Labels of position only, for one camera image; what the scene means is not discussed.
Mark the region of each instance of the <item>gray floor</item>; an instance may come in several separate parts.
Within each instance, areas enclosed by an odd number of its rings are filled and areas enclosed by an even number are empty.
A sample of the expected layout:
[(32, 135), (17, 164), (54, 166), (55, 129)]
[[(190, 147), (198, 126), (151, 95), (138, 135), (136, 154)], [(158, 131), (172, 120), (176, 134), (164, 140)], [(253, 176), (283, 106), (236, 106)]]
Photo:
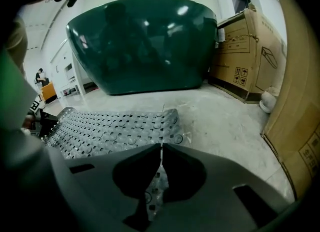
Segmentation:
[(109, 96), (94, 90), (82, 98), (67, 96), (50, 103), (45, 111), (58, 115), (71, 106), (80, 111), (146, 111), (177, 109), (188, 146), (236, 161), (276, 188), (290, 203), (290, 183), (272, 150), (260, 136), (268, 120), (256, 104), (243, 104), (204, 83), (184, 91)]

